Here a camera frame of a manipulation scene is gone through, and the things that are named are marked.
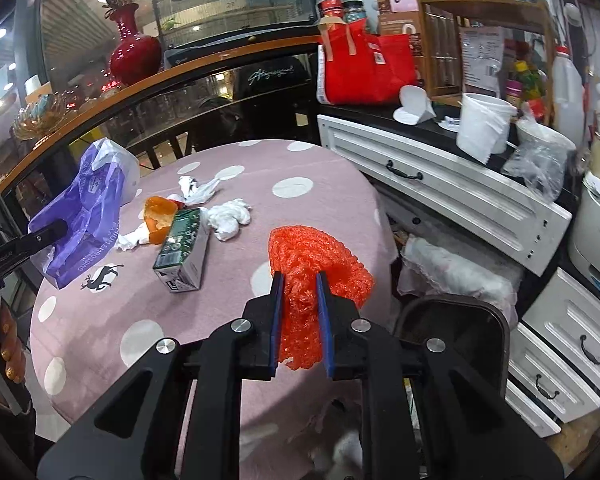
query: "red mesh net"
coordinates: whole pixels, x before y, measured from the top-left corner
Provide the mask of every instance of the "red mesh net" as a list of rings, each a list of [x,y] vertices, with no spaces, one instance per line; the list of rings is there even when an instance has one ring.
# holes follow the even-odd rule
[[[315,275],[327,273],[331,292],[353,300],[360,308],[371,294],[374,279],[343,243],[327,233],[302,225],[273,229],[269,235],[271,272],[285,275],[285,306],[280,337],[280,362],[292,370],[311,368],[322,359]]]

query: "glass jar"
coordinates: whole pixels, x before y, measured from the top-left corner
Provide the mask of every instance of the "glass jar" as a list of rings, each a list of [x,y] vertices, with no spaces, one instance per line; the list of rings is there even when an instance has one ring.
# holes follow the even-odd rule
[[[362,0],[349,0],[348,2],[344,2],[344,22],[352,23],[356,20],[361,20],[362,18],[366,18],[365,12],[365,4]]]

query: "window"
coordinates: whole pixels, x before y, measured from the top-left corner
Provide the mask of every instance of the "window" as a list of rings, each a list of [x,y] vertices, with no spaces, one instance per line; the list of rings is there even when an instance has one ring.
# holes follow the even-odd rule
[[[13,15],[0,26],[0,181],[30,151],[30,141],[13,135],[13,120],[20,110],[13,51]]]

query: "white drawer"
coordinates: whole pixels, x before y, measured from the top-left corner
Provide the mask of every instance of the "white drawer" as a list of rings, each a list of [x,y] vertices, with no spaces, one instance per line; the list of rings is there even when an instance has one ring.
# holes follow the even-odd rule
[[[563,422],[600,407],[587,383],[522,323],[511,332],[509,372]]]
[[[505,400],[522,419],[531,426],[539,437],[560,433],[560,426],[549,418],[536,404],[529,399],[522,390],[511,381],[507,381]]]
[[[558,268],[523,319],[600,390],[600,302],[593,294]]]
[[[538,276],[564,235],[571,213],[487,168],[391,132],[318,116],[322,145],[360,171],[422,202]],[[408,180],[393,168],[421,180]]]

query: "pink tablecloth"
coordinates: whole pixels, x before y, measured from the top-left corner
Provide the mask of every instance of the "pink tablecloth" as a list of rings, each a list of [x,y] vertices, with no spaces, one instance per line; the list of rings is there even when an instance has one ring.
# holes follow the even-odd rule
[[[169,293],[152,271],[156,246],[111,251],[60,291],[43,283],[31,324],[33,363],[53,406],[69,422],[163,335],[181,343],[205,338],[239,317],[249,298],[267,294],[267,241],[278,226],[304,224],[342,241],[376,280],[364,316],[387,322],[389,263],[397,253],[375,190],[349,161],[289,140],[251,140],[205,150],[142,178],[135,200],[122,208],[120,233],[138,227],[147,197],[178,192],[181,174],[201,182],[215,175],[224,178],[205,206],[243,198],[253,207],[251,224],[227,242],[210,238],[202,289],[196,292]],[[112,268],[98,280],[105,285],[93,287],[88,275],[94,282],[103,266]],[[274,434],[270,441],[281,445],[308,424],[334,388],[321,365],[296,372],[280,365],[270,383],[245,381],[241,431],[247,435],[254,428],[262,434],[267,428],[264,434]],[[292,464],[285,457],[286,475],[276,478],[292,479],[291,469],[300,472],[307,466],[307,460],[296,458]],[[267,468],[275,469],[270,451],[267,460]]]

